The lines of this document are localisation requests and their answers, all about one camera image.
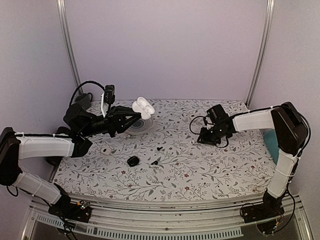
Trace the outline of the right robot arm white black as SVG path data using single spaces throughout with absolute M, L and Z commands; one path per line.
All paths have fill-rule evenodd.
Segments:
M 258 213 L 269 218 L 278 210 L 278 203 L 286 192 L 303 153 L 311 138 L 307 119 L 287 101 L 277 106 L 255 109 L 229 116 L 222 105 L 207 110 L 204 127 L 197 134 L 197 142 L 220 147 L 222 139 L 249 130 L 266 130 L 265 143 L 276 162 L 274 175 L 266 188 Z

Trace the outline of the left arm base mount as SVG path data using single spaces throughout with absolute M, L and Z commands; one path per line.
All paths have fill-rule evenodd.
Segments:
M 89 201 L 80 200 L 77 203 L 71 203 L 70 200 L 62 200 L 51 204 L 48 213 L 63 219 L 88 223 L 92 208 Z

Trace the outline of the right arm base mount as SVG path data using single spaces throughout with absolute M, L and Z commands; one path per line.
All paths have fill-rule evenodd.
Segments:
M 245 203 L 239 210 L 239 214 L 246 224 L 272 219 L 257 225 L 258 231 L 264 235 L 271 235 L 277 230 L 284 213 L 282 206 L 276 207 L 275 210 L 270 210 L 265 209 L 262 203 L 257 205 Z

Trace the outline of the white oval earbud case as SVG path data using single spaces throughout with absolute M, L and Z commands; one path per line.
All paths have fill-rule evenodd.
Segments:
M 142 96 L 132 103 L 132 110 L 140 113 L 143 120 L 148 120 L 155 113 L 154 107 Z

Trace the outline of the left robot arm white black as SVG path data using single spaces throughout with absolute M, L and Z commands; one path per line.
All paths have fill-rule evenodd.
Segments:
M 139 119 L 149 119 L 151 114 L 137 102 L 132 107 L 113 106 L 101 109 L 101 115 L 87 112 L 79 104 L 72 104 L 63 120 L 70 134 L 24 134 L 6 127 L 0 135 L 0 184 L 14 186 L 54 205 L 63 216 L 74 213 L 74 205 L 63 197 L 63 191 L 37 175 L 22 171 L 19 161 L 36 157 L 83 157 L 92 142 L 88 139 L 98 134 L 125 132 Z

